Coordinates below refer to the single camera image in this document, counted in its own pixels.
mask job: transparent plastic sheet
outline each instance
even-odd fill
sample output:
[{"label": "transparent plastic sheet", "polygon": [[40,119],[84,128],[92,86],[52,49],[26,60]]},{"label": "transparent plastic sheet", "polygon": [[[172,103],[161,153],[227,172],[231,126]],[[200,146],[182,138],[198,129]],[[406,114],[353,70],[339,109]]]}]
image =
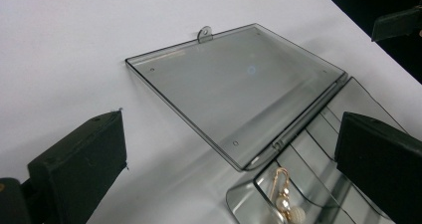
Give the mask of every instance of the transparent plastic sheet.
[{"label": "transparent plastic sheet", "polygon": [[[278,212],[274,200],[270,200],[276,169],[286,168],[291,177],[291,206],[302,207],[307,213],[305,223],[365,223],[390,224],[390,218],[375,203],[366,197],[346,176],[336,169],[333,161],[336,140],[343,112],[358,112],[373,116],[401,130],[403,128],[377,103],[355,79],[350,79],[340,93],[310,122],[289,146],[265,169],[255,173],[245,186],[260,195],[249,200],[248,205],[265,205],[268,210]],[[233,194],[236,187],[230,189]],[[235,213],[236,218],[249,222],[253,211]],[[277,223],[274,213],[254,213],[261,216],[260,223]]]},{"label": "transparent plastic sheet", "polygon": [[207,40],[126,62],[238,170],[345,74],[257,24]]},{"label": "transparent plastic sheet", "polygon": [[290,204],[304,209],[307,215],[304,223],[354,223],[290,146],[279,159],[283,162],[272,162],[256,178],[228,191],[227,203],[240,223],[288,223],[283,222],[286,218],[280,217],[275,198],[270,196],[276,169],[280,166],[291,174]]}]

